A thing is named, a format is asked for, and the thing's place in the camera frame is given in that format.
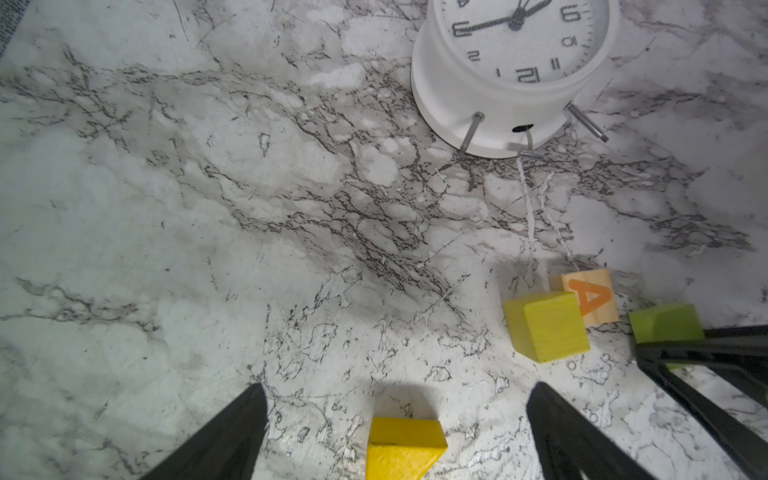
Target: block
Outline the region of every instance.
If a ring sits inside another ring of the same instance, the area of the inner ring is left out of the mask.
[[[704,339],[696,307],[690,303],[665,303],[635,310],[629,312],[629,323],[637,343]],[[669,369],[683,366],[680,363],[667,364]]]
[[[575,293],[534,293],[503,307],[512,345],[529,359],[550,362],[589,350]]]
[[[366,480],[419,480],[447,449],[437,420],[374,418]]]
[[[553,291],[576,293],[584,326],[619,321],[614,285],[607,268],[554,275],[549,279],[549,286]]]

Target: green block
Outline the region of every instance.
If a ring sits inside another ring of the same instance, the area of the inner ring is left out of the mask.
[[[696,307],[690,303],[665,303],[629,312],[629,322],[637,343],[704,339]],[[667,365],[669,369],[684,366],[680,363]]]
[[[535,293],[503,307],[512,345],[529,359],[550,362],[589,350],[575,293]]]

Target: orange-yellow block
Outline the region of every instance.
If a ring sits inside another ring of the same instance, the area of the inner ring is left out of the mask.
[[[542,292],[504,302],[512,345],[535,362],[550,362],[589,350],[576,296]]]
[[[619,321],[614,284],[607,268],[554,275],[549,279],[549,286],[552,291],[573,292],[577,295],[584,326]]]
[[[437,420],[374,418],[366,480],[419,480],[447,449]]]

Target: clock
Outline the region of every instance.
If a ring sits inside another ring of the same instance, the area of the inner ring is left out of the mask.
[[[429,0],[427,9],[411,86],[443,140],[512,157],[543,144],[568,111],[607,140],[573,100],[613,43],[618,0]]]

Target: gray fabric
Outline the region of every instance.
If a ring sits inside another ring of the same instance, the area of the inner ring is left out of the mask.
[[[0,0],[0,57],[24,16],[29,0]]]

